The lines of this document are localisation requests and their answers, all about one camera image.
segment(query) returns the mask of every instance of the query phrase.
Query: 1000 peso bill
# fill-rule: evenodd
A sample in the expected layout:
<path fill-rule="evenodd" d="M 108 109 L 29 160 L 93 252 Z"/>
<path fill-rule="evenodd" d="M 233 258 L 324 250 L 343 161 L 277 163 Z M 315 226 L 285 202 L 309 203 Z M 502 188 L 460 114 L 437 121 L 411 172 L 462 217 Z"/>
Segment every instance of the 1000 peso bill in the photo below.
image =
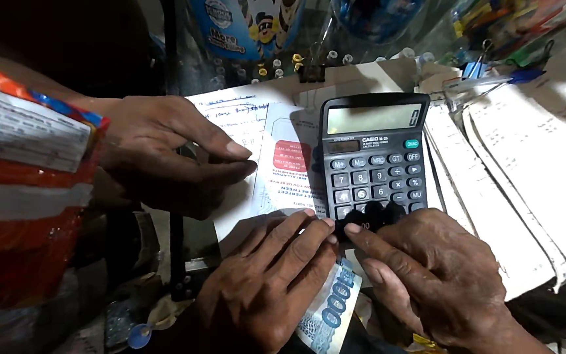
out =
<path fill-rule="evenodd" d="M 338 354 L 347 334 L 362 278 L 348 259 L 337 261 L 311 302 L 296 334 L 317 354 Z"/>

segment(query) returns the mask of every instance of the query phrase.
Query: calculator key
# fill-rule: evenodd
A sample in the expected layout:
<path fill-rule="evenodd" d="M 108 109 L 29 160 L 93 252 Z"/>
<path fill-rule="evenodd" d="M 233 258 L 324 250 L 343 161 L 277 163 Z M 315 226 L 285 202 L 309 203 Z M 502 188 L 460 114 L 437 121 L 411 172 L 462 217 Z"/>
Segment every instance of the calculator key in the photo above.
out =
<path fill-rule="evenodd" d="M 368 199 L 368 187 L 353 189 L 353 199 L 355 201 Z"/>
<path fill-rule="evenodd" d="M 418 210 L 423 207 L 423 203 L 412 203 L 409 205 L 409 212 L 413 212 L 414 210 Z"/>
<path fill-rule="evenodd" d="M 331 168 L 333 169 L 345 169 L 347 168 L 347 162 L 342 159 L 337 159 L 331 161 Z"/>
<path fill-rule="evenodd" d="M 420 160 L 420 158 L 421 158 L 421 155 L 418 152 L 408 152 L 405 155 L 405 159 L 408 160 L 408 161 L 418 161 L 418 160 Z"/>
<path fill-rule="evenodd" d="M 407 194 L 407 196 L 408 196 L 410 199 L 420 199 L 420 197 L 423 196 L 423 193 L 422 193 L 422 191 L 420 191 L 420 190 L 412 190 L 412 191 L 410 191 L 410 192 Z"/>
<path fill-rule="evenodd" d="M 364 204 L 356 204 L 356 205 L 355 205 L 355 209 L 356 209 L 356 210 L 359 210 L 359 211 L 362 212 L 362 213 L 365 213 L 365 212 L 366 212 L 366 203 L 364 203 Z"/>
<path fill-rule="evenodd" d="M 397 164 L 403 161 L 403 156 L 399 154 L 393 154 L 388 156 L 388 161 L 390 161 L 391 164 Z"/>
<path fill-rule="evenodd" d="M 391 189 L 402 189 L 403 187 L 405 187 L 405 181 L 403 180 L 396 180 L 390 182 Z"/>
<path fill-rule="evenodd" d="M 403 202 L 405 200 L 405 193 L 393 193 L 390 199 L 395 203 Z"/>
<path fill-rule="evenodd" d="M 357 171 L 351 173 L 354 185 L 363 185 L 368 183 L 368 171 Z"/>
<path fill-rule="evenodd" d="M 335 196 L 335 204 L 351 202 L 351 192 L 348 189 L 334 191 L 333 194 Z"/>
<path fill-rule="evenodd" d="M 416 174 L 421 171 L 421 165 L 412 165 L 407 167 L 407 174 Z"/>
<path fill-rule="evenodd" d="M 333 179 L 333 187 L 347 187 L 349 185 L 349 174 L 348 173 L 338 173 L 331 176 Z"/>
<path fill-rule="evenodd" d="M 370 181 L 372 182 L 385 182 L 386 171 L 384 169 L 374 169 L 370 172 Z"/>
<path fill-rule="evenodd" d="M 403 143 L 403 146 L 406 149 L 416 149 L 418 148 L 418 140 L 416 139 L 408 139 Z"/>
<path fill-rule="evenodd" d="M 371 156 L 370 157 L 370 164 L 371 165 L 383 165 L 386 163 L 386 158 L 383 156 Z"/>
<path fill-rule="evenodd" d="M 423 180 L 420 178 L 410 178 L 407 180 L 407 185 L 410 187 L 420 187 L 423 185 Z"/>
<path fill-rule="evenodd" d="M 351 208 L 350 205 L 345 205 L 345 206 L 338 206 L 337 208 L 335 208 L 335 217 L 338 220 L 342 220 L 345 217 L 347 217 L 347 215 L 351 212 L 351 210 L 353 210 L 353 208 Z"/>
<path fill-rule="evenodd" d="M 388 197 L 388 186 L 386 186 L 386 185 L 373 186 L 372 187 L 372 197 L 375 198 L 375 199 L 387 198 Z"/>
<path fill-rule="evenodd" d="M 354 157 L 351 159 L 351 166 L 353 167 L 364 167 L 366 165 L 366 160 L 363 157 Z"/>
<path fill-rule="evenodd" d="M 392 167 L 388 170 L 388 173 L 391 176 L 400 176 L 403 174 L 403 168 L 401 167 Z"/>

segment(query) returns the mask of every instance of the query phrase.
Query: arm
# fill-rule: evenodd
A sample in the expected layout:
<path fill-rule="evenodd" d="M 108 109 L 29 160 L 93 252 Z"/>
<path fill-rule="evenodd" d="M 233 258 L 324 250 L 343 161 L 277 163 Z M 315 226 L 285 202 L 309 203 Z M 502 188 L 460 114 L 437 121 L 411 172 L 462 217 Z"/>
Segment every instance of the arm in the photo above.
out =
<path fill-rule="evenodd" d="M 220 205 L 224 190 L 256 169 L 251 152 L 178 96 L 84 96 L 15 61 L 0 57 L 0 71 L 31 89 L 111 119 L 100 167 L 122 191 L 121 200 L 206 219 Z M 197 143 L 221 164 L 197 163 L 176 149 Z"/>
<path fill-rule="evenodd" d="M 507 309 L 491 248 L 447 214 L 422 209 L 377 234 L 345 232 L 371 257 L 362 266 L 377 298 L 418 334 L 475 354 L 551 353 Z"/>

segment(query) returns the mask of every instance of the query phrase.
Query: calculator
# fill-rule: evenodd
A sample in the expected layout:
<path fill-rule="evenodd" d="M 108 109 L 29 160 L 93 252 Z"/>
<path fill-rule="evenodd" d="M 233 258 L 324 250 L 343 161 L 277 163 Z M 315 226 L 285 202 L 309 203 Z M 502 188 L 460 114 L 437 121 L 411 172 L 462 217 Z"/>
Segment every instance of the calculator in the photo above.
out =
<path fill-rule="evenodd" d="M 429 95 L 369 93 L 327 100 L 320 111 L 319 147 L 326 213 L 342 221 L 370 201 L 427 207 L 423 123 Z"/>

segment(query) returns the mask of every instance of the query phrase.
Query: fingernail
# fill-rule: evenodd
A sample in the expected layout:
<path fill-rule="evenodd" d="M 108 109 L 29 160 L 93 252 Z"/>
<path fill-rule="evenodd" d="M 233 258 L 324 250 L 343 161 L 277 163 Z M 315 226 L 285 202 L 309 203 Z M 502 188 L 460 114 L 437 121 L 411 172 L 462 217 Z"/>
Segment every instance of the fingernail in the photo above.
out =
<path fill-rule="evenodd" d="M 344 231 L 350 232 L 352 234 L 358 234 L 358 233 L 360 233 L 361 230 L 362 230 L 362 228 L 359 225 L 353 224 L 352 222 L 348 223 L 344 227 Z"/>
<path fill-rule="evenodd" d="M 381 277 L 381 274 L 379 274 L 379 270 L 377 270 L 376 268 L 365 265 L 364 263 L 362 263 L 362 268 L 366 272 L 366 276 L 368 276 L 368 279 L 370 279 L 373 283 L 382 284 L 384 282 L 384 279 Z"/>
<path fill-rule="evenodd" d="M 324 222 L 326 222 L 327 225 L 333 227 L 335 225 L 335 221 L 333 221 L 333 219 L 329 219 L 328 217 L 325 217 L 323 219 Z"/>
<path fill-rule="evenodd" d="M 226 150 L 228 150 L 228 152 L 230 152 L 231 154 L 237 157 L 241 157 L 243 159 L 247 159 L 252 155 L 252 152 L 250 150 L 246 149 L 245 147 L 241 146 L 240 144 L 234 141 L 231 141 L 228 144 L 226 144 Z"/>

